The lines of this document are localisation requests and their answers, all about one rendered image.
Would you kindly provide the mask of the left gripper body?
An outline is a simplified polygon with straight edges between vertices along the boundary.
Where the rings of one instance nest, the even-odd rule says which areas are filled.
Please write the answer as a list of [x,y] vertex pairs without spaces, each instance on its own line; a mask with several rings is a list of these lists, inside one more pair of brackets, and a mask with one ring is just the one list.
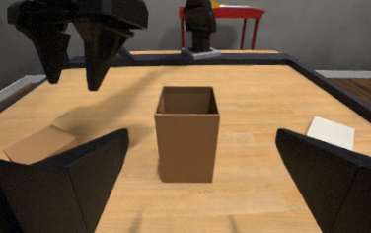
[[15,26],[27,25],[63,33],[66,31],[68,23],[72,23],[71,20],[89,18],[128,31],[148,29],[149,12],[143,0],[37,1],[46,5],[31,0],[24,0],[9,6],[7,8],[8,24]]

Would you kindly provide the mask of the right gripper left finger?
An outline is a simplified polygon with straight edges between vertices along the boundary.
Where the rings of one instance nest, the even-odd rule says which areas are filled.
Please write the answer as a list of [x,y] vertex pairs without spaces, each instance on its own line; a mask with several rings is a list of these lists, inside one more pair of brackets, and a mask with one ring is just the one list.
[[0,214],[12,233],[95,233],[128,147],[120,128],[29,165],[0,159]]

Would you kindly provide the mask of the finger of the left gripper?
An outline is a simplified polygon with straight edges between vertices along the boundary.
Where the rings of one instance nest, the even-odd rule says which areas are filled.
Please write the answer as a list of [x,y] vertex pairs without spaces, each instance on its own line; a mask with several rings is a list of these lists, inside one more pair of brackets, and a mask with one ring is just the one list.
[[58,84],[71,35],[20,25],[16,29],[34,44],[49,84]]
[[71,22],[84,42],[88,90],[97,92],[114,59],[134,32],[93,19]]

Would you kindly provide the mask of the brown cardboard box lid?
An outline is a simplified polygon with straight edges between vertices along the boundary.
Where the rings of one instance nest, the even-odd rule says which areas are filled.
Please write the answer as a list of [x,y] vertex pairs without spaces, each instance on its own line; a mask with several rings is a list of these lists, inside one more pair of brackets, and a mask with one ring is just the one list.
[[78,145],[75,137],[51,124],[3,152],[10,161],[29,165]]

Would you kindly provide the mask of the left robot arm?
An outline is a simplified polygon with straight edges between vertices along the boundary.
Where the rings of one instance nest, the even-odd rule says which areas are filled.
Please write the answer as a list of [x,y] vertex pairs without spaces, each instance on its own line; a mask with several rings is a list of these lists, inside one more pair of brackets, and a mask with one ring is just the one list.
[[216,33],[217,24],[210,0],[187,0],[183,13],[185,30],[192,32],[191,47],[188,50],[194,53],[212,52],[213,49],[209,51],[210,34]]

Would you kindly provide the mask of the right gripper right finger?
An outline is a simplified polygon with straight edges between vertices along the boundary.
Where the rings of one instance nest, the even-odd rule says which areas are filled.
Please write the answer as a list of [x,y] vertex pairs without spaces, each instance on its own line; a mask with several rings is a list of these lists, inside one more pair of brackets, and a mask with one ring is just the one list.
[[275,146],[322,233],[371,233],[371,156],[286,128]]

